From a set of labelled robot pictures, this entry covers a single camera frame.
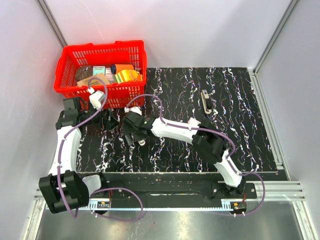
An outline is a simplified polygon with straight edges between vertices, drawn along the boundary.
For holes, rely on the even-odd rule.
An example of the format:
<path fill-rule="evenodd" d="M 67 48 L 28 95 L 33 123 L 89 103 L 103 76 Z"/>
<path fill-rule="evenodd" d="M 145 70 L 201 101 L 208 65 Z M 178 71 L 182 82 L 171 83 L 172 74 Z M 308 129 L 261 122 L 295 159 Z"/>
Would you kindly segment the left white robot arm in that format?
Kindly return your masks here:
<path fill-rule="evenodd" d="M 85 177 L 78 175 L 78 148 L 85 126 L 110 131 L 119 125 L 111 109 L 97 112 L 81 97 L 64 99 L 63 107 L 55 124 L 57 146 L 54 160 L 48 175 L 38 182 L 47 207 L 53 214 L 86 207 L 92 194 L 98 198 L 107 195 L 109 189 L 102 173 Z"/>

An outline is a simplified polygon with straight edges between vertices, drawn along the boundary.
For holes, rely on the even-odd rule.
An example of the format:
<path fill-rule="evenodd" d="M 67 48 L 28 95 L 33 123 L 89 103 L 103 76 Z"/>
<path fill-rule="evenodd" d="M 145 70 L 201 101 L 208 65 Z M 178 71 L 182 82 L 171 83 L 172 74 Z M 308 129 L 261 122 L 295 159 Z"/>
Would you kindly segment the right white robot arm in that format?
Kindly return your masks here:
<path fill-rule="evenodd" d="M 129 145 L 142 143 L 151 137 L 169 138 L 192 145 L 204 162 L 215 166 L 231 197 L 239 198 L 245 193 L 246 180 L 231 159 L 235 145 L 226 135 L 213 130 L 209 120 L 184 123 L 161 116 L 144 117 L 130 110 L 123 119 L 123 130 Z"/>

